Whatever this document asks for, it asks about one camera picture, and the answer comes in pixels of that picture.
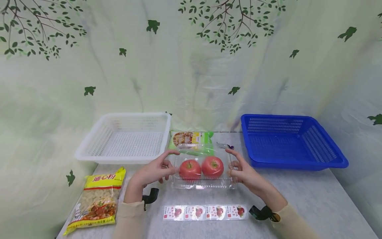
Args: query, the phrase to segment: pasta package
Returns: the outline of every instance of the pasta package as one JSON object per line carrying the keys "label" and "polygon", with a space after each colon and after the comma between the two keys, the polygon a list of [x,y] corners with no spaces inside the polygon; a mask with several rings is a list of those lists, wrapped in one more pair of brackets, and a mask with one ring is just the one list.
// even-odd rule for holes
{"label": "pasta package", "polygon": [[88,176],[64,235],[77,228],[115,223],[118,198],[125,174],[125,168],[121,167],[114,174]]}
{"label": "pasta package", "polygon": [[214,155],[214,149],[212,147],[213,132],[174,132],[171,131],[171,139],[168,148],[179,149],[180,145],[199,145],[202,148],[198,148],[194,151],[188,151],[187,154],[199,155],[207,154]]}

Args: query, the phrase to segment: table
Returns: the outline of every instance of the table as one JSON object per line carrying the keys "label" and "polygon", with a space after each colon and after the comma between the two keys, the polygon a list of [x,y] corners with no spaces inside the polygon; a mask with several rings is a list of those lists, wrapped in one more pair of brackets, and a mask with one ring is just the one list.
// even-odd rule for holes
{"label": "table", "polygon": [[[215,133],[214,142],[235,146],[248,160],[241,133]],[[119,201],[123,200],[127,182],[139,169],[139,165],[123,165],[126,177]],[[99,164],[94,174],[110,174],[121,165]],[[256,169],[269,180],[310,224],[322,239],[378,239],[361,215],[352,200],[346,194],[338,180],[329,169],[319,172],[294,171],[280,169]],[[146,232],[148,239],[203,239],[203,238],[281,238],[275,234],[269,221],[257,221],[253,217],[243,221],[163,221],[163,206],[177,204],[246,204],[248,208],[256,205],[262,208],[264,203],[246,187],[239,184],[236,190],[172,189],[170,183],[148,185],[144,194],[148,195],[152,187],[159,188],[157,201],[147,206]],[[63,237],[71,216],[58,235],[58,239],[109,239],[115,225],[77,229]]]}

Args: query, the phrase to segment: plastic basket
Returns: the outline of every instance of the plastic basket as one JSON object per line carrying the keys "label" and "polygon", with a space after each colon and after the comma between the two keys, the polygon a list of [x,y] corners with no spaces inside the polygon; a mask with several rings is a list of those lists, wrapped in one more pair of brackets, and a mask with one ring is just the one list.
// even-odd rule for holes
{"label": "plastic basket", "polygon": [[146,164],[167,146],[168,113],[114,113],[102,116],[78,147],[78,160],[99,164]]}
{"label": "plastic basket", "polygon": [[346,168],[348,160],[312,117],[245,114],[241,127],[254,167],[320,171]]}
{"label": "plastic basket", "polygon": [[189,159],[194,159],[197,164],[202,166],[204,160],[214,155],[218,157],[224,166],[223,174],[219,177],[207,177],[204,172],[195,177],[184,177],[176,173],[172,177],[172,188],[177,189],[235,189],[235,179],[227,174],[231,165],[231,155],[225,151],[224,146],[204,145],[204,144],[179,144],[177,149],[180,155],[175,157],[174,166],[180,167],[181,164]]}

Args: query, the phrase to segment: person's left hand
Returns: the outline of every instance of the person's left hand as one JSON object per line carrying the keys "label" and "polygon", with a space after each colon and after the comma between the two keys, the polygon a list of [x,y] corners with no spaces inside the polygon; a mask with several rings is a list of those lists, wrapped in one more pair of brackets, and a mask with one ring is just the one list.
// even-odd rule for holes
{"label": "person's left hand", "polygon": [[180,153],[176,150],[167,150],[131,177],[125,193],[125,203],[142,201],[144,187],[156,181],[162,184],[163,178],[168,180],[170,175],[179,171],[178,168],[172,166],[169,160],[165,159],[169,154],[179,155]]}

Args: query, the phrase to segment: wrist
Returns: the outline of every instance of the wrist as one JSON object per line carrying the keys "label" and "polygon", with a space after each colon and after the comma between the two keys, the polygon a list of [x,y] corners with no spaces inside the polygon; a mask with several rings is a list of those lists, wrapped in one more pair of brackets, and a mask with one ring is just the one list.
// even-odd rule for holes
{"label": "wrist", "polygon": [[143,196],[143,189],[144,189],[143,185],[141,185],[139,182],[131,178],[129,183],[127,184],[123,202],[124,203],[141,202],[142,196]]}
{"label": "wrist", "polygon": [[273,212],[280,211],[288,205],[284,196],[272,184],[263,188],[259,197]]}

